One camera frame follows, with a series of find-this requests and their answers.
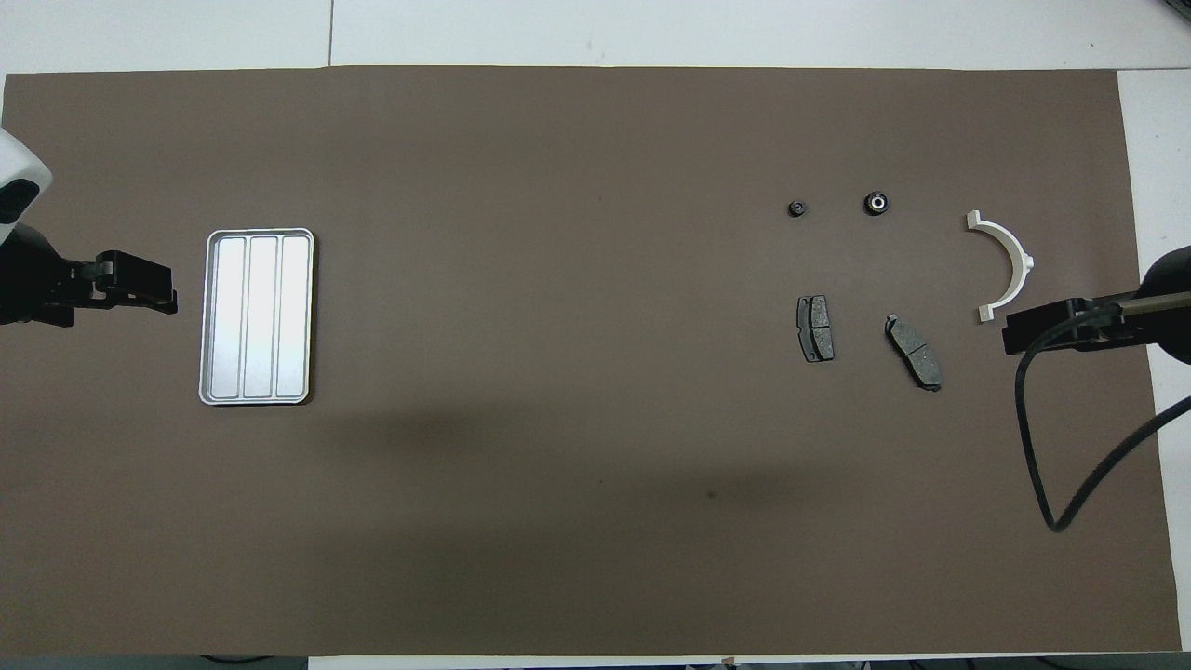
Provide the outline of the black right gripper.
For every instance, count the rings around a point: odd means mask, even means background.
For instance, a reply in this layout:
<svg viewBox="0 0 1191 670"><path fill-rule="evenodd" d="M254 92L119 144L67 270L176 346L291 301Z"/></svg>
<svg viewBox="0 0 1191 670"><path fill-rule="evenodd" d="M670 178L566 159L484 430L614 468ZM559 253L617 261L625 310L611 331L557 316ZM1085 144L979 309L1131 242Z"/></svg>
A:
<svg viewBox="0 0 1191 670"><path fill-rule="evenodd" d="M1149 267L1137 289L1139 300L1156 309L1143 317L1120 309L1124 296L1067 298L1016 311L1005 317L1003 346L1008 355L1072 349L1081 353L1156 344L1166 355L1190 365L1190 248L1178 248ZM1075 319L1090 311L1114 308L1109 317ZM1139 330L1143 321L1143 333Z"/></svg>

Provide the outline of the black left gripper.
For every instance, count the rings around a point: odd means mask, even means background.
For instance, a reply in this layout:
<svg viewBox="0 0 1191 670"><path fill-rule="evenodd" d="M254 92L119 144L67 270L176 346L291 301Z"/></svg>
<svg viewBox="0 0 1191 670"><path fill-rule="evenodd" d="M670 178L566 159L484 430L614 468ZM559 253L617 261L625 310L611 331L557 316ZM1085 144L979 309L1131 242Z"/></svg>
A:
<svg viewBox="0 0 1191 670"><path fill-rule="evenodd" d="M71 327L75 309L152 309L177 314L173 271L120 250L96 256L96 284L76 278L85 263L68 261L37 230L17 223L1 248L1 323Z"/></svg>

